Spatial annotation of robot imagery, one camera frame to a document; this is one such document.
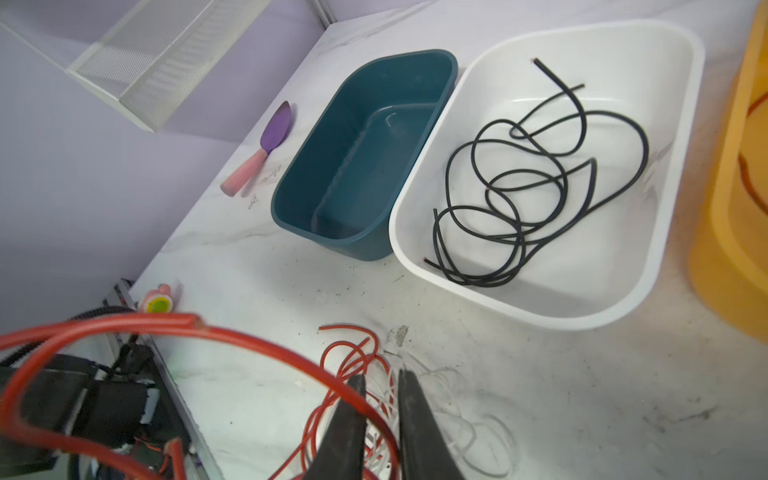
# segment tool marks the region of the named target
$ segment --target teal bin rim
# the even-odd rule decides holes
[[[448,81],[445,83],[445,87],[443,88],[442,93],[440,94],[440,99],[437,101],[438,108],[435,109],[435,111],[432,112],[432,116],[429,118],[429,122],[427,123],[427,126],[424,129],[424,132],[422,133],[422,136],[419,138],[419,142],[417,143],[416,148],[413,151],[413,155],[411,157],[411,160],[409,162],[409,167],[406,168],[403,171],[402,175],[402,181],[400,182],[400,188],[398,188],[396,191],[392,192],[392,196],[389,199],[388,207],[384,209],[384,211],[373,221],[369,226],[365,228],[365,230],[358,232],[351,237],[347,238],[328,238],[323,237],[321,235],[318,235],[317,233],[310,232],[308,230],[304,230],[302,228],[297,228],[290,223],[286,223],[282,221],[277,214],[275,213],[275,197],[277,196],[278,192],[280,191],[280,185],[283,184],[283,180],[285,180],[286,176],[288,175],[288,172],[290,171],[291,167],[293,166],[293,163],[296,161],[296,159],[299,157],[301,152],[304,150],[304,147],[306,146],[306,142],[312,137],[312,135],[315,133],[315,130],[317,129],[318,123],[325,117],[326,112],[330,108],[330,106],[333,104],[333,102],[336,100],[336,97],[339,96],[339,93],[344,88],[344,85],[347,84],[347,82],[350,81],[352,77],[357,74],[357,72],[363,70],[364,68],[368,67],[371,64],[374,64],[376,62],[382,61],[382,60],[389,60],[392,58],[400,58],[400,57],[409,57],[412,55],[424,55],[424,54],[437,54],[437,55],[443,55],[447,57],[448,60],[451,62],[451,74],[449,75]],[[299,150],[296,152],[296,154],[293,156],[293,160],[291,160],[290,165],[288,165],[288,168],[286,168],[285,172],[283,173],[283,176],[280,178],[280,181],[277,182],[277,186],[275,187],[275,191],[272,194],[272,202],[270,205],[270,211],[272,213],[272,220],[277,223],[277,225],[285,230],[288,230],[289,232],[295,233],[296,235],[299,235],[300,237],[307,238],[309,240],[312,240],[317,243],[321,243],[323,245],[328,245],[330,247],[343,247],[345,245],[349,245],[350,243],[354,243],[357,240],[360,240],[361,238],[365,237],[372,231],[374,231],[377,227],[379,227],[383,221],[387,219],[387,217],[392,213],[392,208],[395,206],[395,201],[397,200],[397,197],[400,195],[400,191],[402,190],[402,186],[405,184],[406,179],[411,174],[411,170],[413,169],[413,165],[416,163],[416,159],[419,158],[419,155],[422,153],[422,149],[424,148],[424,144],[427,141],[427,138],[429,138],[429,135],[432,133],[432,129],[435,127],[435,123],[437,123],[437,119],[442,113],[443,108],[445,107],[445,104],[448,101],[448,97],[450,97],[451,93],[453,92],[454,84],[456,83],[456,77],[458,76],[458,62],[456,61],[456,57],[447,50],[442,50],[440,48],[434,48],[431,50],[419,50],[419,51],[410,51],[406,53],[401,53],[397,55],[390,55],[388,57],[381,57],[376,58],[374,60],[369,61],[368,63],[362,65],[361,67],[357,68],[354,72],[349,74],[347,78],[342,82],[341,85],[336,89],[336,93],[333,94],[333,97],[328,102],[328,105],[326,105],[325,110],[323,110],[323,113],[320,114],[320,116],[317,118],[317,121],[315,122],[315,125],[312,127],[312,130],[310,133],[306,136],[304,139],[304,142],[301,144],[301,147],[299,147]]]

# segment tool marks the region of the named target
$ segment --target purple trowel blade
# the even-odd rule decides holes
[[[267,153],[283,143],[283,139],[290,128],[290,120],[290,105],[287,101],[284,101],[275,112],[275,115],[272,115],[270,122],[266,124],[264,133],[261,135],[261,147]]]

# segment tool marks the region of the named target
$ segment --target plastic container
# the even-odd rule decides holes
[[[282,228],[359,260],[392,252],[389,213],[457,74],[447,51],[379,58],[339,87],[272,199]]]
[[[752,185],[768,199],[768,2],[758,7],[720,129],[707,199],[688,263],[702,301],[736,328],[768,343],[768,215],[744,187],[739,153]]]
[[[654,21],[547,31],[491,48],[462,76],[395,204],[389,232],[398,259],[411,272],[450,292],[544,328],[590,329],[627,315],[650,292],[659,272],[704,56],[703,45],[694,35]],[[578,97],[586,109],[616,111],[642,125],[650,141],[649,164],[629,191],[548,244],[510,283],[486,289],[459,286],[423,261],[425,257],[435,259],[432,208],[445,208],[445,165],[454,149],[473,139],[489,121],[519,120],[558,92],[531,64],[534,57],[566,84],[585,83]],[[570,102],[556,101],[532,117],[526,127],[533,131],[573,112]],[[568,122],[543,134],[539,141],[560,151],[573,146],[578,129],[578,122]],[[504,127],[489,130],[488,136],[501,138],[507,133],[508,127]],[[531,155],[503,146],[495,153],[494,148],[488,146],[482,157],[487,178],[511,165],[541,166]],[[641,151],[637,134],[627,125],[591,118],[584,146],[564,164],[598,159],[596,202],[634,175]],[[484,191],[478,190],[470,169],[465,150],[451,172],[456,204],[483,203]],[[574,200],[569,198],[563,221],[558,219],[551,227],[560,227],[576,213],[587,178],[587,172],[574,175]],[[554,188],[542,188],[520,193],[515,203],[524,218],[533,220],[546,216],[557,199]],[[474,216],[469,221],[479,231],[496,233],[498,229],[491,217]],[[471,237],[453,222],[441,225],[449,251],[466,273],[492,271],[509,255],[509,247]]]

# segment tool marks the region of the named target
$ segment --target white plastic bin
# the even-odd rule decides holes
[[[650,142],[647,169],[629,191],[544,247],[510,283],[496,288],[457,285],[423,261],[435,260],[432,209],[445,208],[446,162],[489,121],[517,121],[558,93],[558,87],[531,63],[536,57],[566,84],[586,84],[577,92],[585,109],[616,111],[644,128]],[[395,203],[389,235],[398,259],[411,272],[448,291],[544,328],[590,329],[627,315],[650,292],[659,272],[703,63],[698,38],[656,21],[565,28],[524,35],[491,48],[462,76]],[[558,100],[525,126],[533,131],[574,112],[567,98]],[[502,138],[507,132],[508,126],[494,126],[484,137]],[[567,150],[578,132],[578,121],[571,121],[537,140],[550,151]],[[597,158],[594,204],[634,175],[641,151],[631,127],[590,117],[584,146],[563,164],[569,168]],[[487,144],[478,146],[478,165],[491,178],[517,166],[541,169],[542,160]],[[454,204],[484,206],[485,188],[471,172],[468,148],[457,156],[451,178]],[[584,199],[587,179],[586,170],[571,177],[568,205],[548,231],[573,217]],[[557,199],[554,188],[542,187],[520,192],[515,203],[523,220],[540,220]],[[478,231],[500,233],[499,222],[492,217],[459,218]],[[450,220],[442,221],[441,227],[449,252],[465,273],[493,271],[509,255],[511,247],[471,237]]]

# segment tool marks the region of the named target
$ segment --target pink handle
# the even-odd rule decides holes
[[[260,148],[255,154],[253,154],[251,158],[244,161],[243,164],[240,165],[237,170],[235,170],[234,173],[224,181],[224,183],[221,184],[221,191],[223,191],[224,194],[228,197],[234,197],[235,194],[240,191],[241,188],[243,188],[243,185],[245,185],[253,175],[259,173],[262,165],[264,165],[264,161],[266,160],[267,155],[269,154],[266,152],[266,150]]]

